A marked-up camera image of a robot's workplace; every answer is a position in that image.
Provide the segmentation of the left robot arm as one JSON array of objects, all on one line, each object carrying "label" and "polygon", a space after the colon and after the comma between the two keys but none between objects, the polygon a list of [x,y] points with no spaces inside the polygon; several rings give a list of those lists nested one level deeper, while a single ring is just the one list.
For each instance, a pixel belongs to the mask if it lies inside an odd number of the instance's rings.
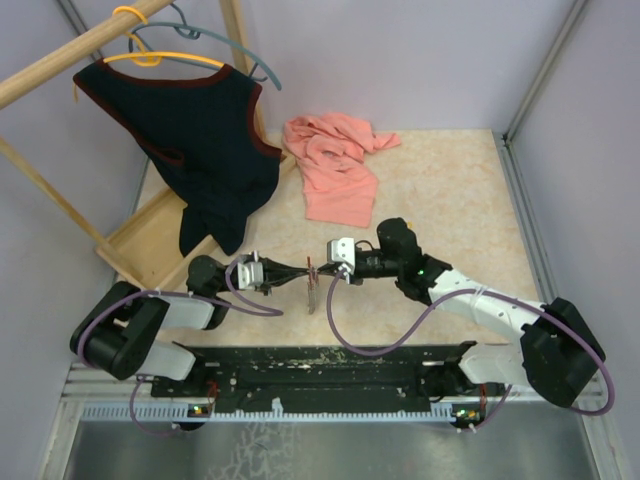
[{"label": "left robot arm", "polygon": [[163,328],[213,330],[231,310],[257,317],[284,314],[241,295],[243,290],[269,294],[273,288],[306,278],[317,284],[316,269],[293,267],[256,253],[228,265],[200,255],[189,263],[187,291],[145,290],[115,283],[73,332],[70,350],[86,366],[117,380],[136,375],[167,377],[184,395],[201,394],[208,373],[184,346],[156,340]]}]

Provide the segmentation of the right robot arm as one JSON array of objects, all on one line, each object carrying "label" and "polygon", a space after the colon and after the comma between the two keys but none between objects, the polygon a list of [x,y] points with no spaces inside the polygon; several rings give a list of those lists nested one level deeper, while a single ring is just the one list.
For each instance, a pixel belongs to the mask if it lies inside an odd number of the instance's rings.
[{"label": "right robot arm", "polygon": [[549,403],[573,408],[606,355],[578,308],[557,297],[549,303],[521,300],[472,280],[451,264],[422,251],[402,218],[382,221],[379,245],[363,250],[353,238],[327,244],[326,270],[335,281],[355,285],[391,278],[410,300],[462,316],[504,338],[472,344],[446,372],[448,387],[461,396],[481,384],[531,387]]}]

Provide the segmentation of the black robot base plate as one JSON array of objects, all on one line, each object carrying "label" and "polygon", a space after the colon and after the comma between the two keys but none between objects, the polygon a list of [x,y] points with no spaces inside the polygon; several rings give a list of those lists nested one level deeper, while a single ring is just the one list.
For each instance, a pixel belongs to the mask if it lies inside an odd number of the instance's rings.
[{"label": "black robot base plate", "polygon": [[459,345],[402,346],[365,357],[340,346],[199,347],[182,381],[155,377],[154,398],[212,398],[220,413],[267,412],[279,400],[285,413],[426,412],[446,397],[501,394],[462,372]]}]

